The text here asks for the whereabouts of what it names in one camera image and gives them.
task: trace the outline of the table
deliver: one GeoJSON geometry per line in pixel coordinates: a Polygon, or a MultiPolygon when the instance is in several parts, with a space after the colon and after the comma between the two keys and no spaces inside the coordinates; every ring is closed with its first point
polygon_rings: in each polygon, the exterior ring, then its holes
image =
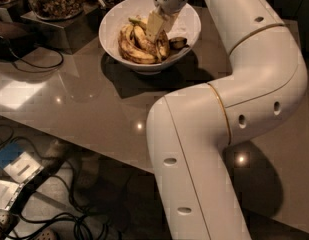
{"type": "MultiPolygon", "coordinates": [[[[0,62],[0,115],[153,172],[145,122],[154,102],[173,90],[231,73],[227,54],[208,9],[197,10],[202,33],[193,51],[157,75],[139,75],[118,64],[104,52],[97,36],[74,55],[64,55],[63,65],[52,74],[18,72],[10,63],[0,62]]],[[[24,59],[51,64],[58,57],[39,48],[24,59]]],[[[21,62],[17,64],[27,68],[21,62]]],[[[306,98],[290,120],[251,143],[262,151],[278,176],[281,199],[275,203],[275,213],[266,213],[262,205],[255,205],[254,199],[246,199],[243,205],[309,232],[309,112],[306,98]],[[295,152],[302,155],[304,166],[301,168],[294,161],[295,152]]],[[[242,181],[236,183],[236,187],[242,189],[242,181]]]]}

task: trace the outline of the screw hole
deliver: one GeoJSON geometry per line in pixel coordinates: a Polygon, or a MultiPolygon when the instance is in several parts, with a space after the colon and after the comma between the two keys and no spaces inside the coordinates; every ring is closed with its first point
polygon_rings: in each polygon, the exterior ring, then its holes
{"type": "Polygon", "coordinates": [[[176,162],[177,162],[177,160],[175,158],[166,158],[164,160],[164,164],[166,166],[172,166],[172,165],[176,164],[176,162]]]}
{"type": "Polygon", "coordinates": [[[281,104],[278,102],[278,101],[276,101],[275,103],[274,103],[274,115],[279,115],[281,113],[281,104]]]}
{"type": "Polygon", "coordinates": [[[256,21],[256,22],[262,22],[263,20],[264,20],[264,17],[259,16],[259,17],[256,17],[254,21],[256,21]]]}
{"type": "Polygon", "coordinates": [[[189,207],[179,207],[177,209],[177,212],[180,214],[180,215],[189,215],[191,212],[192,212],[192,209],[189,208],[189,207]]]}
{"type": "Polygon", "coordinates": [[[239,123],[239,126],[244,129],[246,127],[246,118],[244,115],[240,115],[238,117],[238,123],[239,123]]]}

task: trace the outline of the bunch of bananas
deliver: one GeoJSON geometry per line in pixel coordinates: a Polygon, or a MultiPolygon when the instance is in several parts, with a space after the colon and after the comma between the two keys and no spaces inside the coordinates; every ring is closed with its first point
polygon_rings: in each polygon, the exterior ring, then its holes
{"type": "Polygon", "coordinates": [[[124,25],[120,30],[118,45],[121,56],[131,62],[138,64],[155,64],[166,60],[170,55],[170,46],[174,47],[163,30],[156,43],[149,41],[146,37],[146,19],[129,18],[130,23],[124,25]]]}

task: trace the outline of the white bowl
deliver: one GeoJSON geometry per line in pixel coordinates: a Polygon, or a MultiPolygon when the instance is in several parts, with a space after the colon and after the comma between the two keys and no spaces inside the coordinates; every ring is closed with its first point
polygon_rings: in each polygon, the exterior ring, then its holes
{"type": "Polygon", "coordinates": [[[155,9],[153,0],[125,0],[113,7],[103,18],[99,28],[99,39],[104,50],[115,60],[140,74],[156,74],[180,60],[194,46],[201,32],[201,21],[192,6],[186,4],[179,13],[173,27],[167,32],[168,38],[182,36],[187,38],[188,46],[171,55],[162,63],[137,64],[124,59],[118,48],[118,35],[128,17],[148,17],[155,9]]]}

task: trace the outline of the white robotic arm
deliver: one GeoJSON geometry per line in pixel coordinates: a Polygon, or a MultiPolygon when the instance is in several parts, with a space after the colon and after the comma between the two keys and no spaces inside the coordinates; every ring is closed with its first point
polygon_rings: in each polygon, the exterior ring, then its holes
{"type": "Polygon", "coordinates": [[[289,118],[306,91],[306,66],[265,0],[206,2],[233,74],[157,101],[149,153],[174,239],[250,239],[222,150],[289,118]]]}

